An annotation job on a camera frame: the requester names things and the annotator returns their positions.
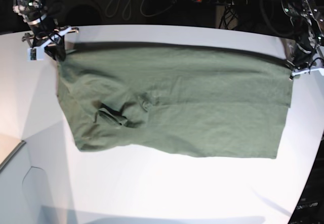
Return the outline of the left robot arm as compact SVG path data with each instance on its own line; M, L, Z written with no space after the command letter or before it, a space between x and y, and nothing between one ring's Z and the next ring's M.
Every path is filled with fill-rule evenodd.
M293 43L287 42L286 58L291 78L305 73L323 75L323 14L314 0L281 0L283 12L293 27Z

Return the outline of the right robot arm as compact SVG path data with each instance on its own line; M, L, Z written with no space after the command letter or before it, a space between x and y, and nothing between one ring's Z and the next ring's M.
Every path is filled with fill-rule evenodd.
M23 18L31 32L23 35L27 42L28 61L40 61L48 55L55 61L66 59L65 35L78 33L79 28L60 27L50 15L46 0L13 0L13 11Z

